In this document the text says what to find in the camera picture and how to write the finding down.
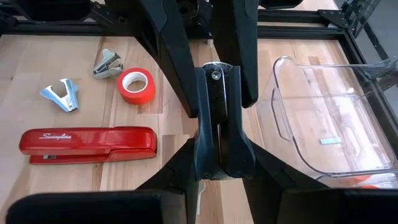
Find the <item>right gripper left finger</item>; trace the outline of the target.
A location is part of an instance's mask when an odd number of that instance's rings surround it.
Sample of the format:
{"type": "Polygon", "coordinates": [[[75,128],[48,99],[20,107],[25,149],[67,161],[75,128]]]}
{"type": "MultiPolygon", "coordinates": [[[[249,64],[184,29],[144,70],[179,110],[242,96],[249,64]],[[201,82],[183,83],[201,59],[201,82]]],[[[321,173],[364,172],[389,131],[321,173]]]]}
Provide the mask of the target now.
{"type": "Polygon", "coordinates": [[[35,194],[14,202],[6,223],[195,223],[194,139],[136,190],[35,194]]]}

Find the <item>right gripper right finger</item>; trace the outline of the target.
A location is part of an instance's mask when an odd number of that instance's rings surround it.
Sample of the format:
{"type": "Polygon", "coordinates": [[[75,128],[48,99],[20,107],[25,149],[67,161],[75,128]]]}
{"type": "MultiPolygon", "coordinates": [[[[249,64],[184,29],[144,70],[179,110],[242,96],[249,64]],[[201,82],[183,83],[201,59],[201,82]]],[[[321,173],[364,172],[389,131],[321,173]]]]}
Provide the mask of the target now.
{"type": "Polygon", "coordinates": [[[252,141],[243,180],[255,223],[397,223],[397,191],[330,188],[252,141]]]}

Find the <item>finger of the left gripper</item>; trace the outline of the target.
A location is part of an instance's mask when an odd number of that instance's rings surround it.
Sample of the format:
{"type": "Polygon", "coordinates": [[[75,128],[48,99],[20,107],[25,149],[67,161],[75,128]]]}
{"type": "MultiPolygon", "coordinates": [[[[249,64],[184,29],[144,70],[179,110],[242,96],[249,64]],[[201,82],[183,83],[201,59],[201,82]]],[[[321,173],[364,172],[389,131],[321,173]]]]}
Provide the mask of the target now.
{"type": "Polygon", "coordinates": [[[219,59],[241,69],[242,106],[258,99],[257,0],[213,0],[213,42],[219,59]]]}
{"type": "Polygon", "coordinates": [[[157,62],[187,116],[198,114],[195,66],[178,4],[170,0],[139,0],[142,23],[138,41],[157,62]]]}

